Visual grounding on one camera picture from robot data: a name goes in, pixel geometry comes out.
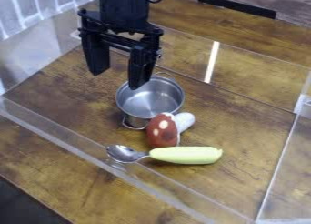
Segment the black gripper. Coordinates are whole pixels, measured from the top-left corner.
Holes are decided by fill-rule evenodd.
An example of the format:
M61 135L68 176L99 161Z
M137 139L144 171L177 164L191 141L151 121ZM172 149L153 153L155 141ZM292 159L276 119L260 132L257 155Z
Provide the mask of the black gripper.
M129 51L128 87L136 90L151 79L163 30L148 22L149 4L161 0L100 0L97 11L80 9L81 46L93 76L111 67L109 47Z

